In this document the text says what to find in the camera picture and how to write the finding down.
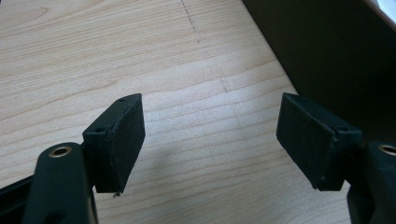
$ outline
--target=metal ring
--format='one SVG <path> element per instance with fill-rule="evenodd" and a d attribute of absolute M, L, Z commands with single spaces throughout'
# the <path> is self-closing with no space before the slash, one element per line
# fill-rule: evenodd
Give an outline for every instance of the metal ring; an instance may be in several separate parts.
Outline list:
<path fill-rule="evenodd" d="M 390 145 L 381 145 L 379 146 L 379 149 L 391 156 L 396 156 L 396 147 Z"/>
<path fill-rule="evenodd" d="M 72 148 L 70 146 L 57 147 L 49 153 L 49 156 L 52 158 L 60 158 L 69 154 L 71 151 Z"/>

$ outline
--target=black object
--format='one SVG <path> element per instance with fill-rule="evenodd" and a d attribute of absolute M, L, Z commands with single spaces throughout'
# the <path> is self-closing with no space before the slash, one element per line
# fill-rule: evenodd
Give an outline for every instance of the black object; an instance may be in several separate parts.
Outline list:
<path fill-rule="evenodd" d="M 396 145 L 359 145 L 362 132 L 313 101 L 283 94 L 276 136 L 314 189 L 351 185 L 352 223 L 396 223 Z"/>
<path fill-rule="evenodd" d="M 48 148 L 33 176 L 0 189 L 0 223 L 98 223 L 92 187 L 123 192 L 143 145 L 141 94 L 120 98 L 83 136 Z"/>
<path fill-rule="evenodd" d="M 370 0 L 244 0 L 300 95 L 396 141 L 396 25 Z"/>

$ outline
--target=table surface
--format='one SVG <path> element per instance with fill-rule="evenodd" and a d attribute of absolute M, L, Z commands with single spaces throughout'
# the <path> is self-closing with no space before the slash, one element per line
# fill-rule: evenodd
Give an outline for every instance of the table surface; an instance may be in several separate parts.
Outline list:
<path fill-rule="evenodd" d="M 0 188 L 141 92 L 146 140 L 101 223 L 349 223 L 276 141 L 295 92 L 240 0 L 3 0 Z"/>

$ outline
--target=light wood surface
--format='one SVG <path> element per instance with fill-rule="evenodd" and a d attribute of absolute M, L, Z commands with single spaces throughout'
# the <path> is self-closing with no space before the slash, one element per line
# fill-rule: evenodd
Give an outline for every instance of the light wood surface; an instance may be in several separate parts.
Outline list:
<path fill-rule="evenodd" d="M 0 188 L 143 94 L 147 137 L 101 223 L 349 223 L 276 141 L 295 92 L 240 0 L 3 0 Z"/>

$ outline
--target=black plastic part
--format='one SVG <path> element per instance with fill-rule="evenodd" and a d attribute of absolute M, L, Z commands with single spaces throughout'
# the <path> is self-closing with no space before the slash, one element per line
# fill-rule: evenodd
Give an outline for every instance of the black plastic part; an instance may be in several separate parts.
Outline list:
<path fill-rule="evenodd" d="M 93 203 L 82 149 L 63 143 L 40 154 L 22 223 L 97 223 Z"/>
<path fill-rule="evenodd" d="M 363 164 L 375 202 L 370 223 L 396 223 L 396 144 L 369 143 Z"/>
<path fill-rule="evenodd" d="M 0 223 L 21 223 L 33 176 L 0 190 Z"/>
<path fill-rule="evenodd" d="M 346 196 L 350 220 L 353 224 L 370 223 L 375 210 L 375 204 L 371 197 L 359 194 L 352 186 Z"/>
<path fill-rule="evenodd" d="M 314 189 L 340 190 L 346 156 L 361 131 L 304 97 L 284 93 L 276 136 Z"/>
<path fill-rule="evenodd" d="M 83 132 L 97 192 L 124 191 L 145 135 L 141 94 L 120 98 Z"/>

